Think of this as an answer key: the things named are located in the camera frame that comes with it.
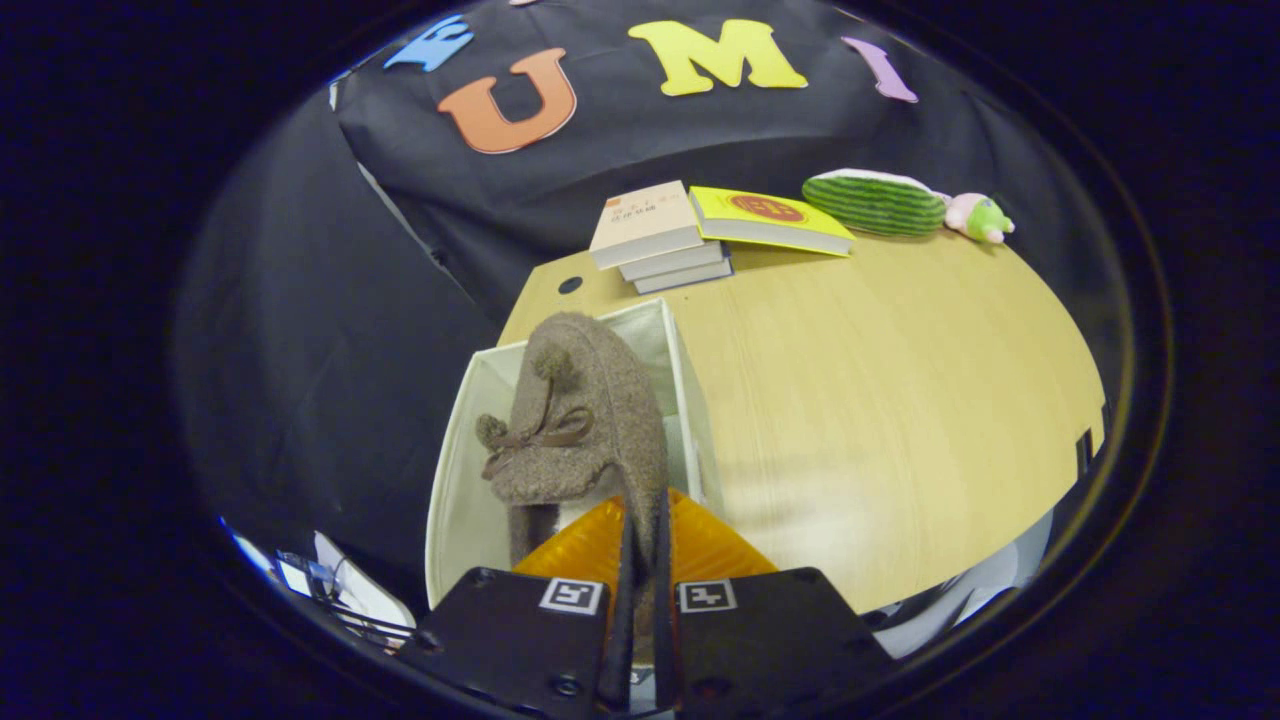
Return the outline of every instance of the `white fabric storage box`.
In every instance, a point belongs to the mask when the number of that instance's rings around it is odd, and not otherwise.
[[[707,401],[667,301],[659,297],[599,320],[631,347],[649,372],[667,430],[672,487],[723,516]],[[475,423],[485,413],[511,418],[527,345],[476,352],[462,377],[426,516],[426,594],[433,609],[467,570],[511,568],[507,509],[480,478],[489,451],[476,438]],[[581,501],[562,505],[557,529],[618,492],[598,488]]]

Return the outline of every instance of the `blue letter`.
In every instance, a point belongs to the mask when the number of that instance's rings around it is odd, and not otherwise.
[[[458,22],[461,19],[462,15],[451,15],[435,23],[402,47],[399,53],[392,55],[390,60],[383,64],[383,69],[385,70],[396,63],[421,63],[424,73],[439,68],[475,37],[474,32],[468,32],[466,23]]]

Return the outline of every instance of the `wooden table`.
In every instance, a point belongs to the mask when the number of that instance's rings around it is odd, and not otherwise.
[[[941,231],[863,237],[851,258],[735,245],[733,264],[657,293],[707,396],[724,519],[859,612],[1012,541],[1075,482],[1080,436],[1102,445],[1084,338],[1009,247]],[[530,274],[500,343],[650,297],[572,255]]]

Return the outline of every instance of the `letter m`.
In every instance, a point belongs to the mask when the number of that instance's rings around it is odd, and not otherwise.
[[[756,87],[805,87],[809,81],[791,68],[773,42],[773,28],[755,20],[724,20],[718,41],[676,20],[635,26],[627,35],[645,40],[653,47],[667,82],[664,95],[707,92],[716,83],[698,74],[694,63],[730,87],[742,82],[742,64],[751,64],[746,79]]]

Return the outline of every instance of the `book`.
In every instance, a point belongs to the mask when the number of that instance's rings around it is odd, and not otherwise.
[[[716,187],[690,187],[704,238],[756,242],[849,255],[854,234],[840,220],[800,200]]]
[[[622,270],[622,279],[635,282],[640,278],[649,278],[662,273],[673,273],[685,268],[696,268],[699,265],[719,263],[722,258],[723,252],[721,251],[719,241],[708,240],[698,247],[687,247],[685,250],[663,252],[662,255],[654,255],[653,258],[645,258],[632,263],[623,263],[622,265],[618,265],[618,269]]]
[[[672,181],[608,199],[588,250],[604,270],[701,243],[685,183]]]
[[[636,286],[636,292],[644,295],[646,292],[657,292],[659,290],[668,290],[682,284],[692,284],[696,282],[723,278],[732,274],[733,264],[728,256],[728,246],[722,246],[722,256],[717,263],[640,278],[632,284]]]

